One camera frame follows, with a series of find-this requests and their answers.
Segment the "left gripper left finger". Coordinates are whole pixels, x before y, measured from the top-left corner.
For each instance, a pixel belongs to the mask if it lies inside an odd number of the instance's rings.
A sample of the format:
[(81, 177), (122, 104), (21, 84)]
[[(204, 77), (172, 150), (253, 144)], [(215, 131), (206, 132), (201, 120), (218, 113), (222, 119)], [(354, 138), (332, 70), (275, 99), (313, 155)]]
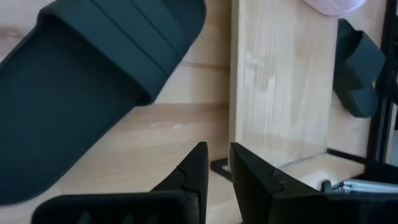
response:
[(181, 163), (151, 192), (181, 190), (197, 196), (198, 221), (206, 223), (208, 199), (208, 145), (199, 142)]

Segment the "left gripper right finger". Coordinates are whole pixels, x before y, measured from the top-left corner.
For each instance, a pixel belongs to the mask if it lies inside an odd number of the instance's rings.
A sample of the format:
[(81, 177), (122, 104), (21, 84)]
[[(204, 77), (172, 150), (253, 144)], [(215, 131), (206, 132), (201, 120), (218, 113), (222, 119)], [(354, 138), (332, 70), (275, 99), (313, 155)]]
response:
[(244, 223), (320, 223), (319, 191), (239, 143), (230, 146), (234, 191)]

